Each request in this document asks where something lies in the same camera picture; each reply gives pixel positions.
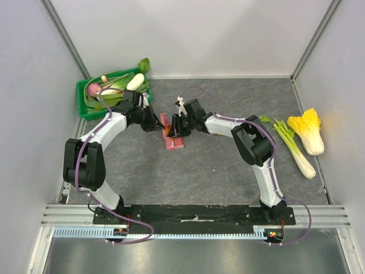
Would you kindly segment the orange item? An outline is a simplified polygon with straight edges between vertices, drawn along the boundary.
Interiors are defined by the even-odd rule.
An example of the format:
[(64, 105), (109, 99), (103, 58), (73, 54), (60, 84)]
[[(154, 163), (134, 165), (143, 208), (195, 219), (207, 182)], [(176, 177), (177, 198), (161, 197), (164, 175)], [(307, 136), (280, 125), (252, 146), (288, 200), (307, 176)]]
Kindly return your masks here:
[(169, 138), (175, 137), (175, 125), (173, 123), (168, 128), (167, 137)]

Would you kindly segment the pink express box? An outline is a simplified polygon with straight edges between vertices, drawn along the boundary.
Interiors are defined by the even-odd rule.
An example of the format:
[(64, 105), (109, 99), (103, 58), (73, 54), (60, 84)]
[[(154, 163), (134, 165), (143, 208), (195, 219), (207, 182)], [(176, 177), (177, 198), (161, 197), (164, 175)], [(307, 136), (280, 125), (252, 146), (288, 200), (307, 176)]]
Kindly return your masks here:
[(163, 134), (163, 138), (165, 140), (166, 149), (167, 150), (176, 150), (176, 149), (179, 149), (179, 148), (184, 148), (184, 142), (183, 142), (182, 137), (170, 138), (170, 137), (167, 136), (167, 133), (171, 129), (171, 124), (169, 123), (169, 120), (168, 120), (165, 112), (162, 112), (160, 114), (160, 119), (161, 119), (162, 124), (165, 127), (165, 129), (162, 130), (162, 134)]

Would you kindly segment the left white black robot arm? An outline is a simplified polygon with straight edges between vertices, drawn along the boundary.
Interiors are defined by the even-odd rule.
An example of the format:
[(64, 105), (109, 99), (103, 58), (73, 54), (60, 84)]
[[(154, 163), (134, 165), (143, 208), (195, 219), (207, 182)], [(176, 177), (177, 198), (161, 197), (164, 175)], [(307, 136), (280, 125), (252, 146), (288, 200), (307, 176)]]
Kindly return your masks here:
[(109, 107), (99, 95), (108, 112), (103, 120), (79, 139), (66, 141), (64, 149), (63, 179), (72, 184), (78, 193), (90, 196), (103, 210), (112, 224), (120, 224), (125, 217), (124, 201), (106, 182), (104, 150), (132, 124), (144, 132), (164, 130), (148, 99), (138, 91), (125, 90), (123, 98)]

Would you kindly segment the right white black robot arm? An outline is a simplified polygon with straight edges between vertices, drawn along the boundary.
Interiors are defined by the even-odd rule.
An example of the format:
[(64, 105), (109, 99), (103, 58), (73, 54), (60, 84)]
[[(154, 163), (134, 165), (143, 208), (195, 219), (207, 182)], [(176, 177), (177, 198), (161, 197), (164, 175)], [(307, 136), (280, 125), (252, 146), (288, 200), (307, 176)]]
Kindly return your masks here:
[(172, 117), (167, 133), (170, 138), (189, 136), (193, 130), (232, 138), (241, 158), (252, 166), (259, 186), (261, 218), (266, 224), (275, 224), (282, 217), (287, 203), (277, 186), (273, 167), (275, 143), (257, 116), (246, 119), (223, 117), (206, 113), (197, 99), (187, 102), (177, 98), (178, 113)]

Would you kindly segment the white radish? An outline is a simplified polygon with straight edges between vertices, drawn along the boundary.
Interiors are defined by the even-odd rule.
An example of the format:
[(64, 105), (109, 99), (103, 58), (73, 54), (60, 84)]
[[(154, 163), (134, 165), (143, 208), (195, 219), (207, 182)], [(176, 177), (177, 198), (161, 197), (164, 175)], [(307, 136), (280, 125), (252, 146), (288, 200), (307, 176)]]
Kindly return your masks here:
[(131, 81), (127, 84), (126, 89), (130, 91), (136, 91), (142, 86), (145, 81), (145, 76), (142, 73), (136, 74)]

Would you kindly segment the bok choy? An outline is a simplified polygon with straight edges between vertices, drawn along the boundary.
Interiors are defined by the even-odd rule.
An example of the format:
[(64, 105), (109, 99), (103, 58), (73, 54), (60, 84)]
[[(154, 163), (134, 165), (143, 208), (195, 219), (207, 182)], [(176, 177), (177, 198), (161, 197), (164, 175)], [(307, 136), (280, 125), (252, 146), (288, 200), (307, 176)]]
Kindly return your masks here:
[(132, 80), (132, 78), (135, 76), (134, 72), (130, 72), (129, 74), (125, 74), (121, 77), (118, 77), (117, 79), (115, 79), (115, 81), (106, 84), (106, 83), (102, 83), (102, 81), (97, 81), (96, 83), (99, 84), (102, 88), (109, 88), (111, 87), (111, 89), (108, 89), (106, 91), (102, 92), (102, 98), (103, 100), (106, 101), (120, 101), (123, 98), (123, 91), (126, 90), (127, 88), (127, 84)]

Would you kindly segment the green leafy vegetable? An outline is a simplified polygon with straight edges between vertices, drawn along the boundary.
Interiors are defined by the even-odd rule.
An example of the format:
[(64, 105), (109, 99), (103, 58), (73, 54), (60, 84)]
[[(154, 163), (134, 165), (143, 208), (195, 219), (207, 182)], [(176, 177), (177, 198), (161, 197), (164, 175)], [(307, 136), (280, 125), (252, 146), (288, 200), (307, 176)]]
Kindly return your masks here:
[[(144, 83), (142, 84), (142, 86), (140, 87), (140, 88), (138, 88), (136, 91), (137, 92), (139, 92), (139, 93), (144, 93), (144, 92), (147, 92), (148, 94), (149, 94), (149, 99), (148, 99), (148, 101), (150, 102), (152, 99), (151, 99), (151, 95), (150, 95), (150, 93), (149, 93), (149, 85), (150, 85), (150, 82), (146, 79), (146, 74), (147, 74), (147, 72), (150, 70), (150, 68), (151, 68), (151, 64), (150, 64), (150, 61), (149, 61), (149, 59), (148, 58), (144, 58), (144, 59), (142, 59), (140, 62), (139, 62), (139, 64), (137, 65), (137, 68), (140, 70), (140, 72), (139, 73), (142, 73), (142, 74), (144, 74), (144, 76), (145, 76), (145, 81), (144, 81)], [(102, 110), (102, 109), (105, 109), (106, 108), (106, 106), (105, 106), (105, 104), (108, 106), (108, 107), (112, 107), (112, 106), (115, 106), (117, 103), (119, 103), (120, 101), (118, 101), (118, 102), (114, 102), (113, 103), (113, 105), (112, 106), (109, 106), (104, 100), (103, 100), (103, 98), (102, 98), (102, 92), (103, 91), (106, 91), (106, 90), (108, 90), (107, 88), (103, 88), (102, 90), (101, 90), (101, 92), (98, 94), (98, 97), (99, 97), (99, 100), (100, 100), (100, 104), (102, 105), (102, 108), (98, 108), (98, 109), (95, 109), (95, 111), (99, 111), (99, 110)]]

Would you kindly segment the green long beans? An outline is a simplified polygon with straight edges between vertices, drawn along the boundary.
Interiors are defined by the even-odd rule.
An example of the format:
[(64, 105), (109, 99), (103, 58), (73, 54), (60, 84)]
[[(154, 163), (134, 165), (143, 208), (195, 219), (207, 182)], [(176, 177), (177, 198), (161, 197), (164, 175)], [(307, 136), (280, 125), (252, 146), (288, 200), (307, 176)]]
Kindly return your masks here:
[(100, 86), (100, 88), (108, 89), (102, 92), (102, 98), (109, 106), (112, 106), (114, 102), (117, 102), (118, 100), (121, 100), (123, 98), (123, 91), (127, 89), (127, 84), (132, 80), (134, 76), (135, 74), (131, 72), (122, 76), (106, 77), (105, 75), (103, 75), (99, 79), (91, 79), (86, 84), (83, 90), (84, 103), (89, 108), (102, 108), (102, 105), (99, 103), (99, 90), (95, 91), (95, 89), (93, 89), (91, 93), (89, 93), (88, 90), (90, 85), (96, 83)]

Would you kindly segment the brown mushroom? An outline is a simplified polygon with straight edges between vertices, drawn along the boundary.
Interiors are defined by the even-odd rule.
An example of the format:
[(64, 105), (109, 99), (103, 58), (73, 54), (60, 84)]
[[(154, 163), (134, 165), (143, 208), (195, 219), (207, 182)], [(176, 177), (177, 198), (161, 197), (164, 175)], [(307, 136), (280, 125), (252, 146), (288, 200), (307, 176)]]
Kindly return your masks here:
[(106, 82), (108, 82), (108, 78), (107, 78), (105, 75), (102, 75), (102, 76), (101, 76), (101, 81), (102, 81), (103, 83), (106, 83)]

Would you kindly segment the purple turnip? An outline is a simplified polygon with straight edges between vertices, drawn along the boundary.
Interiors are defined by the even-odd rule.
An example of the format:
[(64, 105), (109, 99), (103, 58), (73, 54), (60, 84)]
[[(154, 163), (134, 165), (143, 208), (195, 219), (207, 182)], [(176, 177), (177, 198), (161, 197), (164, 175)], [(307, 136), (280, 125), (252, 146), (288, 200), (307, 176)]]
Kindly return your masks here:
[(96, 97), (101, 92), (101, 90), (102, 90), (101, 85), (97, 83), (91, 83), (87, 87), (89, 96), (93, 98)]

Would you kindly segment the green plastic crate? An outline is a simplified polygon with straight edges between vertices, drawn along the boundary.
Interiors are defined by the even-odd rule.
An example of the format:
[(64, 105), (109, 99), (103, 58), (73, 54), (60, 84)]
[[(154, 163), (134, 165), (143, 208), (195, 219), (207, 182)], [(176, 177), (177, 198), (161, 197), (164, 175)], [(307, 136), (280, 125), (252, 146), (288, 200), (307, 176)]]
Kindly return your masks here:
[[(109, 80), (114, 80), (115, 78), (121, 77), (125, 74), (129, 74), (130, 72), (134, 72), (135, 74), (137, 74), (140, 72), (140, 70), (138, 68), (131, 68), (128, 70), (114, 71), (107, 73), (106, 77)], [(96, 78), (81, 80), (76, 84), (79, 116), (87, 121), (102, 118), (107, 112), (106, 109), (95, 111), (95, 106), (99, 103), (99, 101), (97, 99), (88, 97), (88, 85), (100, 80), (101, 76), (98, 76)]]

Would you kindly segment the yellow napa cabbage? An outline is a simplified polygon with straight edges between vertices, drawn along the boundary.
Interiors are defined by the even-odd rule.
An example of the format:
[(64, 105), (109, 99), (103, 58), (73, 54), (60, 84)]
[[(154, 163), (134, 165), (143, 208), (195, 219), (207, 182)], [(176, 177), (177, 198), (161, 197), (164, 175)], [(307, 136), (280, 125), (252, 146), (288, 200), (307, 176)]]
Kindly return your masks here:
[(325, 145), (320, 133), (321, 120), (313, 108), (306, 110), (302, 116), (288, 117), (287, 123), (300, 137), (309, 155), (318, 156), (324, 153)]

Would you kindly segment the green celery stalk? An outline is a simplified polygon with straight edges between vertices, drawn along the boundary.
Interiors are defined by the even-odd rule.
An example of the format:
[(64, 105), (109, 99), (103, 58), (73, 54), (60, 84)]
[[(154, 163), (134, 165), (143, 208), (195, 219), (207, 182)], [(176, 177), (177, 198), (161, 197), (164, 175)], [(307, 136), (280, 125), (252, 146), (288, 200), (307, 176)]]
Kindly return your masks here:
[(287, 145), (302, 175), (306, 179), (313, 179), (317, 173), (314, 167), (310, 164), (310, 162), (306, 159), (304, 154), (297, 146), (294, 140), (295, 132), (292, 129), (289, 129), (284, 121), (279, 121), (276, 118), (274, 118), (274, 120), (271, 120), (267, 116), (260, 116), (260, 120), (262, 122), (271, 123), (273, 125), (273, 129), (278, 133), (278, 135)]

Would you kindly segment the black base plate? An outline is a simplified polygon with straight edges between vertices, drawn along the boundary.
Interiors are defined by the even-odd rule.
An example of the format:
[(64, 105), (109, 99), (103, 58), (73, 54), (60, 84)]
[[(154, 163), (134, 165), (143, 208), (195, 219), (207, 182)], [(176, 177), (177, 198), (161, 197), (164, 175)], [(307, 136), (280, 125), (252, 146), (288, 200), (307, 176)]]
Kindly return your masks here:
[(255, 225), (295, 225), (291, 207), (271, 216), (249, 205), (126, 205), (121, 215), (151, 225), (155, 235), (252, 233)]

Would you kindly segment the aluminium rail frame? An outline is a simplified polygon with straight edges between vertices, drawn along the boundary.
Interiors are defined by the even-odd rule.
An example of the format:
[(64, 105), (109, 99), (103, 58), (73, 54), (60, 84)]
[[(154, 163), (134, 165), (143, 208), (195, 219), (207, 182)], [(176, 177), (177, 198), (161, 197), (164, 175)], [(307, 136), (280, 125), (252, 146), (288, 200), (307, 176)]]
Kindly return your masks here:
[[(48, 204), (42, 227), (90, 227), (95, 209), (86, 204)], [(351, 224), (342, 205), (309, 205), (313, 228), (350, 228)]]

